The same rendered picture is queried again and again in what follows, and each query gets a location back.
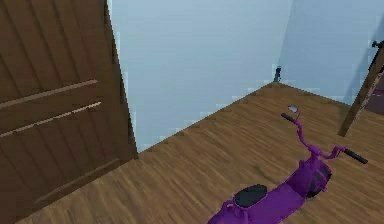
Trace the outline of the brown wooden wardrobe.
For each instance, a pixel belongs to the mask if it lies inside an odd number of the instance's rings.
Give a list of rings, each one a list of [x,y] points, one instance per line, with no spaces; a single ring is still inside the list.
[[[108,0],[0,0],[0,224],[137,155]]]

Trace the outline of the purple scooter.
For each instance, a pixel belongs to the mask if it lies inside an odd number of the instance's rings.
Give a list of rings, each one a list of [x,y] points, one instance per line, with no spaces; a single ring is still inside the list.
[[[298,107],[290,105],[288,109],[296,117],[286,113],[281,116],[296,125],[298,139],[309,150],[309,158],[300,160],[298,168],[271,191],[264,185],[256,184],[237,192],[222,204],[207,224],[279,224],[300,209],[308,199],[326,191],[332,171],[324,160],[335,159],[343,152],[362,164],[368,163],[366,158],[345,146],[335,145],[332,152],[326,155],[319,147],[307,143],[303,137]]]

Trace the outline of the brown wooden room door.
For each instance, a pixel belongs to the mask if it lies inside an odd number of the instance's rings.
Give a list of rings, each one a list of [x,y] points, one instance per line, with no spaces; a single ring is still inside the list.
[[[368,69],[368,73],[364,82],[352,104],[348,113],[346,114],[342,125],[339,129],[338,135],[345,137],[352,124],[356,121],[357,117],[368,103],[374,89],[379,83],[381,77],[384,75],[384,46],[378,48],[377,53]]]

